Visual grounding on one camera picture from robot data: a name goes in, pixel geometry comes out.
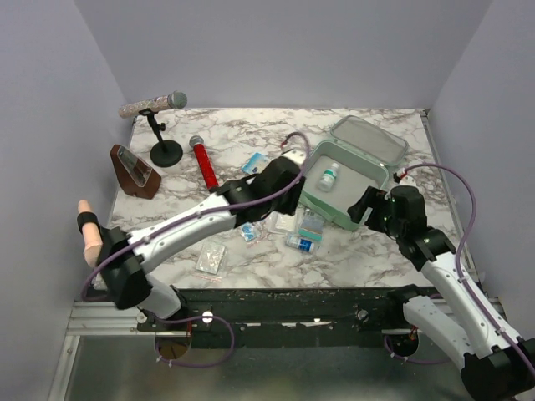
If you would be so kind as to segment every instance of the box handle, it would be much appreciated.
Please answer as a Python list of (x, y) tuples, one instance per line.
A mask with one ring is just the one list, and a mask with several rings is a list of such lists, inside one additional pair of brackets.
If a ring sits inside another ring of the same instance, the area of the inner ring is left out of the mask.
[(313, 211), (315, 213), (318, 213), (320, 216), (322, 216), (329, 223), (333, 222), (334, 216), (331, 216), (329, 213), (324, 211), (320, 205), (316, 205), (307, 196), (301, 196), (301, 199), (299, 199), (299, 202), (302, 203), (304, 206), (308, 207), (309, 209), (313, 209)]

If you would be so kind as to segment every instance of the green plastic container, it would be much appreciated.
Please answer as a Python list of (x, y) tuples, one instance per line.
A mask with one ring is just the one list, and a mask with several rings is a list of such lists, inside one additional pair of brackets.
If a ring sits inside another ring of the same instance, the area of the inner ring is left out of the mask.
[[(348, 208), (368, 186), (386, 187), (409, 146), (399, 136), (353, 115), (341, 119), (330, 133), (332, 138), (320, 142), (310, 155), (299, 201), (325, 220), (356, 231), (360, 224), (351, 221)], [(322, 192), (316, 185), (333, 163), (339, 164), (338, 176), (333, 189)]]

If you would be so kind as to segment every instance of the black strap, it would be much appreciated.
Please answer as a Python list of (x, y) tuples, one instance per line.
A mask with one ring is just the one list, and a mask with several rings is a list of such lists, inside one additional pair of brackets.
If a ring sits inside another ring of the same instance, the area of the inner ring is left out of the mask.
[(92, 211), (83, 211), (79, 213), (76, 222), (78, 223), (80, 234), (82, 233), (82, 227), (85, 223), (94, 223), (100, 229), (99, 219), (97, 219), (97, 215)]

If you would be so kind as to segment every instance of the marble table top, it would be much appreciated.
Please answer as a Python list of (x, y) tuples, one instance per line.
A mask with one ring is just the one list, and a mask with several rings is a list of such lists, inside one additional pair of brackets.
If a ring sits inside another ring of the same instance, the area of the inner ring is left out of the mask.
[[(434, 161), (420, 114), (413, 109), (189, 109), (166, 111), (156, 117), (166, 123), (164, 139), (184, 148), (182, 160), (170, 168), (155, 167), (162, 176), (152, 200), (125, 195), (120, 189), (110, 226), (132, 231), (172, 217), (199, 204), (209, 194), (188, 141), (204, 138), (221, 184), (243, 177), (241, 167), (255, 153), (280, 154), (280, 143), (294, 130), (308, 136), (312, 146), (329, 135), (334, 123), (353, 114), (409, 143), (404, 164)], [(130, 149), (150, 163), (155, 136), (145, 118), (138, 117)], [(436, 171), (413, 174), (426, 199), (429, 224), (458, 243), (441, 178)], [(195, 269), (202, 243), (173, 256), (153, 274), (177, 288), (397, 287), (430, 283), (398, 251), (394, 241), (365, 227), (356, 232), (327, 225), (318, 251), (309, 255), (284, 245), (285, 236), (266, 234), (248, 245), (239, 229), (215, 238), (227, 247), (227, 260), (216, 276)]]

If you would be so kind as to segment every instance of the red microphone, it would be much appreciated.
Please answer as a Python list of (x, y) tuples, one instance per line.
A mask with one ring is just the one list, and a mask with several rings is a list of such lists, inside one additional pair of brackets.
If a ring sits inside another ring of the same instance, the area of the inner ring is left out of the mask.
[(213, 192), (219, 184), (217, 184), (217, 178), (214, 173), (214, 169), (211, 167), (210, 159), (208, 158), (208, 153), (204, 147), (204, 140), (199, 135), (193, 135), (190, 139), (190, 146), (195, 152), (195, 157), (197, 158), (197, 163), (201, 167), (202, 177), (206, 184), (208, 191)]

